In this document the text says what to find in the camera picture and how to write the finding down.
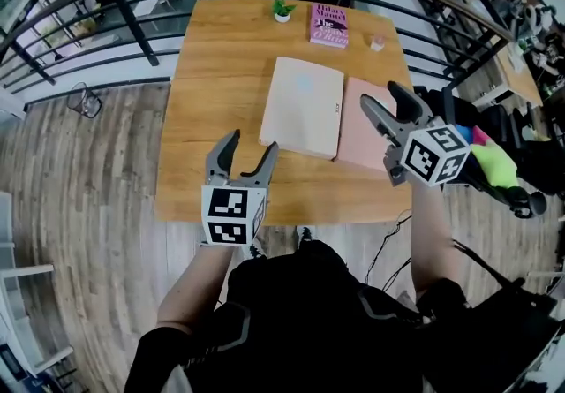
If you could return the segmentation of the small green potted plant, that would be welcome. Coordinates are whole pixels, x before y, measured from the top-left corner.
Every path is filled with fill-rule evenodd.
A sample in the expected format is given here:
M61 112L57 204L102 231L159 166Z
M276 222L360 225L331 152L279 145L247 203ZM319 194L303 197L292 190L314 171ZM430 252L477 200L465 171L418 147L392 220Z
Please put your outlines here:
M274 0L273 13L275 20L279 23L288 22L290 20L290 14L295 8L295 4L286 4L285 0Z

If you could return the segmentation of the beige box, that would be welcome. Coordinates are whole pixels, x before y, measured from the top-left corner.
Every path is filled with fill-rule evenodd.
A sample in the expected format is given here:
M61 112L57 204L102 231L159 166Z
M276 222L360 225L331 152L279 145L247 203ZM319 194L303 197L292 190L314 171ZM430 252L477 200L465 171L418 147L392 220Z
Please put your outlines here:
M333 160L340 133L344 74L291 57L278 57L260 128L262 145Z

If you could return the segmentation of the person's right forearm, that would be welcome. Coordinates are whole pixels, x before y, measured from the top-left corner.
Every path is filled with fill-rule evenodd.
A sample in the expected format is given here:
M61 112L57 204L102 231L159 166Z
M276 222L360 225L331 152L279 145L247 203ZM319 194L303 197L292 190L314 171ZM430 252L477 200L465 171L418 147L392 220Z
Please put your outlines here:
M457 253L442 190L411 180L411 278L419 299L441 279L457 281Z

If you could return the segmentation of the pink book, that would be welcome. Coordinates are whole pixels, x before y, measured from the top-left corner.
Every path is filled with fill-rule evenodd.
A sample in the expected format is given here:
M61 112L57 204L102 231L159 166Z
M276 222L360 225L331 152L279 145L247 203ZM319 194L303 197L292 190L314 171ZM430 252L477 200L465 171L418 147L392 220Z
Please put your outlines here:
M312 4L310 42L345 49L349 43L345 10L327 4Z

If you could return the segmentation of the black bag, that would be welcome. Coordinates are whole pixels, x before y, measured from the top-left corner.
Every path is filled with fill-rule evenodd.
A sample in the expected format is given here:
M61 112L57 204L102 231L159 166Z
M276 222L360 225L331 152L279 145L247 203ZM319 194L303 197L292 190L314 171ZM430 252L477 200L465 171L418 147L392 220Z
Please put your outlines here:
M415 331L414 350L436 393L511 393L560 334L557 300L520 280L473 308Z

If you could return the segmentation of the person's black shirt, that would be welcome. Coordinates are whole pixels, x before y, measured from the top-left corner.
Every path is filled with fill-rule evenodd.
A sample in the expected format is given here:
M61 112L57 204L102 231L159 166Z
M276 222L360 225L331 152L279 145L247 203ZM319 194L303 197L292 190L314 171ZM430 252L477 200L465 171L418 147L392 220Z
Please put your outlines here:
M467 307L435 282L415 310L359 282L319 240L242 262L225 303L140 340L124 393L162 393L175 369L193 393L421 393L416 329Z

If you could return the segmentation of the white desk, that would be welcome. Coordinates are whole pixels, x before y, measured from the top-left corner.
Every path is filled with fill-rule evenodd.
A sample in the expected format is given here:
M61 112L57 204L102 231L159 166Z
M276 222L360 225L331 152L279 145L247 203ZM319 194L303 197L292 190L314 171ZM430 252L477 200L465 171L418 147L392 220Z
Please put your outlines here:
M20 268L16 265L12 196L0 192L0 349L6 349L25 374L33 377L73 353L71 346L66 346L50 356L41 354L23 300L21 278L53 271L51 264Z

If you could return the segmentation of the yellow-green cushion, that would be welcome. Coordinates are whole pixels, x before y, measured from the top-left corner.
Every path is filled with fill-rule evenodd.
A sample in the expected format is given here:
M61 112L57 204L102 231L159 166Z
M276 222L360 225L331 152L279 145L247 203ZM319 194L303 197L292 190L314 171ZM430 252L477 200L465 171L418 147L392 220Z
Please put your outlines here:
M488 140L485 145L471 144L471 152L490 186L503 189L519 186L516 163L494 141Z

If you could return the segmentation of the person's left forearm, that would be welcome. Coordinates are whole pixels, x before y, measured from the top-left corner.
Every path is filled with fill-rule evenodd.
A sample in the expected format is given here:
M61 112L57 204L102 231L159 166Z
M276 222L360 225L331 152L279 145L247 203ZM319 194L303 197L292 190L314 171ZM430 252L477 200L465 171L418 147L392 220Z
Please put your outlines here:
M190 335L214 310L234 246L201 246L159 306L156 327Z

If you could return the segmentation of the light wooden side table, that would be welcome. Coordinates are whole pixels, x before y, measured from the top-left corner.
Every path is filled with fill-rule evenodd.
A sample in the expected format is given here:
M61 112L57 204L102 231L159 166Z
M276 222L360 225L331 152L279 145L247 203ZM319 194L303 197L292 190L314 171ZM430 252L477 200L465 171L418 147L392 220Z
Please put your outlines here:
M518 56L512 44L507 44L496 55L501 75L499 89L520 96L533 107L542 105L542 98L532 74L522 56Z

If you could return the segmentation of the black office chair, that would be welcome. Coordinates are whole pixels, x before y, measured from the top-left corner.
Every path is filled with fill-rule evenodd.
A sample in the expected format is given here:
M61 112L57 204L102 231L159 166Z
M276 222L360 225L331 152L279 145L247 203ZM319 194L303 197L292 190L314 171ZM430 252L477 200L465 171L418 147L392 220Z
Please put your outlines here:
M450 93L438 90L429 91L425 87L416 87L415 91L427 103L432 113L441 117L445 123L452 124L454 127L456 125L467 126L471 129L477 125L489 137L487 130L501 134L503 141L509 140L509 118L502 107L494 106L489 110L479 111L473 104L454 97ZM520 219L533 218L546 211L546 198L541 192L528 193L520 185L509 189L490 186L472 152L469 153L458 176L449 182L453 185L471 186L480 192L487 193L508 206Z

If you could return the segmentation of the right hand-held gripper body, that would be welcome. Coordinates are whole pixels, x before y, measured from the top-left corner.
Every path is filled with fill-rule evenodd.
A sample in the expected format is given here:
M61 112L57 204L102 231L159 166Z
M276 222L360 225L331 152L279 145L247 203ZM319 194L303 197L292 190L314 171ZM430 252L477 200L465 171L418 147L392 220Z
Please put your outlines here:
M411 174L427 186L455 179L471 151L460 132L440 117L401 124L389 138L383 163L393 185Z

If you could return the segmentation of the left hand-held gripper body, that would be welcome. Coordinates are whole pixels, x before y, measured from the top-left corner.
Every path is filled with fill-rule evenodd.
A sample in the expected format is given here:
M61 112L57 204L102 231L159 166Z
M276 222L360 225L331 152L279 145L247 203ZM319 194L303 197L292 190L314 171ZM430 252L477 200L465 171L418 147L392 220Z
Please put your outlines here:
M201 187L201 220L211 246L249 246L267 210L266 187L212 176Z

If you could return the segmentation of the pink box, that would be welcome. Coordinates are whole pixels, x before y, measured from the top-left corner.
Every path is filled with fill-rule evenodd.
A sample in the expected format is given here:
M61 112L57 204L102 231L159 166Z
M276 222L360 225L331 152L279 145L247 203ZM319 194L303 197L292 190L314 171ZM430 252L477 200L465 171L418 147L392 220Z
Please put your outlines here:
M385 171L383 159L388 141L373 127L360 107L360 97L368 94L391 114L396 115L396 101L385 87L349 77L343 94L340 137L335 160L355 168Z

